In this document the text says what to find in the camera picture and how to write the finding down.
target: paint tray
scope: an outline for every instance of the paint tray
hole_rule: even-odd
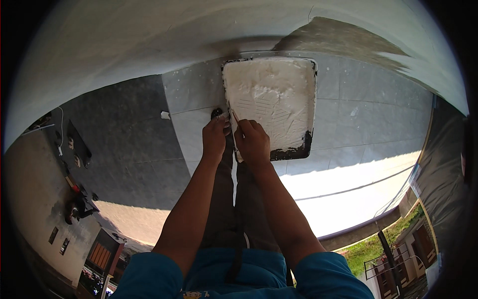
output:
[[[314,132],[317,63],[309,58],[235,59],[222,65],[229,113],[255,120],[271,139],[271,161],[307,158]],[[232,131],[237,123],[231,119]],[[236,160],[242,162],[235,146]]]

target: grass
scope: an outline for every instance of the grass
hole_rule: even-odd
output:
[[[394,225],[384,230],[383,233],[389,244],[395,243],[397,237],[403,230],[406,230],[410,223],[424,215],[422,206],[418,204],[405,218],[400,218]],[[383,248],[377,235],[361,241],[355,245],[340,250],[347,260],[352,274],[358,277],[364,272],[363,263],[379,257],[383,254]]]

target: hand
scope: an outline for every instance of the hand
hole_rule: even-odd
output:
[[[211,119],[203,128],[203,159],[219,164],[226,148],[225,136],[229,133],[229,122],[224,116]]]
[[[234,137],[240,155],[253,172],[271,163],[271,141],[256,121],[240,120]]]

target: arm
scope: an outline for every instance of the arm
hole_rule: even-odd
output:
[[[262,126],[241,120],[234,133],[237,147],[261,189],[265,214],[282,254],[294,270],[304,257],[325,252],[307,219],[282,184],[270,162],[270,141]]]
[[[191,181],[171,210],[152,252],[172,259],[185,277],[194,262],[209,215],[216,169],[226,147],[224,117],[203,129],[203,156]]]

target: teal shirt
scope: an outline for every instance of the teal shirt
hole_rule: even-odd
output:
[[[183,280],[178,265],[165,255],[142,253],[131,257],[111,299],[235,299],[235,298],[361,298],[373,299],[369,288],[352,275],[345,258],[333,252],[315,253],[295,267],[297,288],[285,283],[282,254],[243,249],[240,284],[225,284],[232,265],[233,248],[208,248],[197,252]]]

